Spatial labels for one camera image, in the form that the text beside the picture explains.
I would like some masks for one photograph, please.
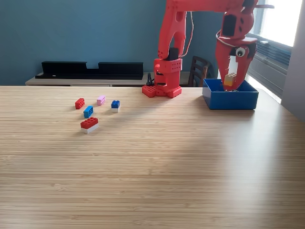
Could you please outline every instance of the blue bin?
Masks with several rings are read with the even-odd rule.
[[[220,79],[205,79],[202,95],[211,110],[254,110],[258,91],[244,81],[237,92],[225,92]]]

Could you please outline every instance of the red robot arm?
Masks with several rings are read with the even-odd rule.
[[[158,59],[154,61],[155,85],[144,86],[142,92],[149,97],[175,97],[182,91],[179,87],[182,57],[186,39],[187,11],[225,12],[223,25],[216,35],[216,59],[225,90],[236,90],[244,81],[250,62],[256,52],[257,39],[246,38],[254,23],[258,0],[167,0],[160,31]],[[238,70],[228,74],[230,56],[236,56]]]

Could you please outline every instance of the red lego brick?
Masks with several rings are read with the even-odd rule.
[[[85,105],[85,100],[80,98],[78,101],[75,102],[75,109],[81,109]]]
[[[147,85],[144,85],[142,87],[142,93],[144,93],[145,95],[147,95],[150,98],[155,97],[156,96],[156,92],[157,92],[156,86],[147,86]]]
[[[170,98],[174,98],[177,95],[180,95],[181,93],[182,93],[182,88],[181,87],[177,87],[173,91],[168,92],[167,96],[170,97]]]
[[[89,129],[90,127],[93,127],[94,125],[98,124],[99,120],[97,118],[88,118],[86,121],[81,122],[81,128]]]

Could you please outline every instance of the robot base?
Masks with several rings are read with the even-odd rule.
[[[150,98],[153,98],[155,96],[167,96],[167,97],[170,97],[170,98],[174,98],[174,97],[180,95],[181,92],[182,92],[181,87],[177,87],[177,88],[173,89],[172,91],[170,91],[168,93],[165,93],[162,90],[158,90],[156,88],[156,86],[145,85],[145,86],[142,87],[142,93],[144,93],[145,95],[147,95]]]

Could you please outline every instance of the black shelf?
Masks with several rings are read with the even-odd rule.
[[[42,62],[43,74],[36,79],[142,80],[142,62],[100,62],[88,69],[87,62]]]

